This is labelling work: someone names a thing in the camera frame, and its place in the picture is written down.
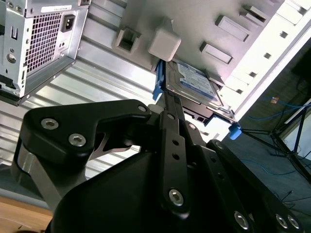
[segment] power supply ventilation grille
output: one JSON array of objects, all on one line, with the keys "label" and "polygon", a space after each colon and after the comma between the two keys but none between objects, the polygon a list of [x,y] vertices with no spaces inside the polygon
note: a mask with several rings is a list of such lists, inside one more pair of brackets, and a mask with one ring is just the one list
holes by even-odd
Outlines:
[{"label": "power supply ventilation grille", "polygon": [[53,59],[61,17],[60,13],[34,17],[30,49],[26,51],[27,72]]}]

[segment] white label sticker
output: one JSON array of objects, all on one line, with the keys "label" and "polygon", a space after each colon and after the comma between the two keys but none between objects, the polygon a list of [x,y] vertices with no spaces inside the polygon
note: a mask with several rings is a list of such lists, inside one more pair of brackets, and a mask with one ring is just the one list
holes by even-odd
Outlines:
[{"label": "white label sticker", "polygon": [[200,75],[195,69],[189,66],[182,64],[177,64],[177,66],[179,73],[184,76],[182,79],[180,79],[181,84],[203,96],[206,96],[212,100],[216,100],[216,94],[213,91],[213,88],[211,87],[207,77]]},{"label": "white label sticker", "polygon": [[71,10],[72,5],[67,6],[44,6],[41,8],[41,13],[47,13],[47,12],[55,12],[55,11],[67,11]]}]

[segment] blue hard drive label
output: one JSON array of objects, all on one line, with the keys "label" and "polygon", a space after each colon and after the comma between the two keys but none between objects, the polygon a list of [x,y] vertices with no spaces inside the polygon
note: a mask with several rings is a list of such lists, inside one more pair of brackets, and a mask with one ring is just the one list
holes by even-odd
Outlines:
[{"label": "blue hard drive label", "polygon": [[179,73],[183,76],[180,83],[193,91],[211,99],[216,99],[216,93],[209,83],[207,77],[203,76],[199,71],[186,64],[177,64]]}]

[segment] blue plastic tab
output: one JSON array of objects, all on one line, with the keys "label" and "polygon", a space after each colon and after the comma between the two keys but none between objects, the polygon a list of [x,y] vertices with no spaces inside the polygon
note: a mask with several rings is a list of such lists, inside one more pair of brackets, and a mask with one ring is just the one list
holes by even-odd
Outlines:
[{"label": "blue plastic tab", "polygon": [[155,89],[153,91],[153,100],[156,101],[158,96],[163,93],[162,91],[162,84],[164,83],[164,62],[163,60],[160,60],[159,63],[156,66],[156,81],[155,81]]},{"label": "blue plastic tab", "polygon": [[229,137],[231,140],[237,139],[242,134],[241,125],[234,123],[229,127]]}]

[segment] black metal bracket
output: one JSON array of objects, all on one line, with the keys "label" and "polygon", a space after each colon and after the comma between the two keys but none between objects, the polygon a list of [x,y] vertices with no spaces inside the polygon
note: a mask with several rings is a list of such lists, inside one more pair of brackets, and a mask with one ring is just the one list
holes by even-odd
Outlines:
[{"label": "black metal bracket", "polygon": [[[295,216],[229,149],[215,140],[205,144],[199,130],[185,121],[179,98],[164,95],[160,114],[139,101],[122,100],[33,109],[25,115],[15,177],[31,178],[51,206],[52,233],[97,232],[103,224],[108,232],[150,227],[303,232]],[[132,145],[141,146],[138,154],[83,179],[89,159]]]}]

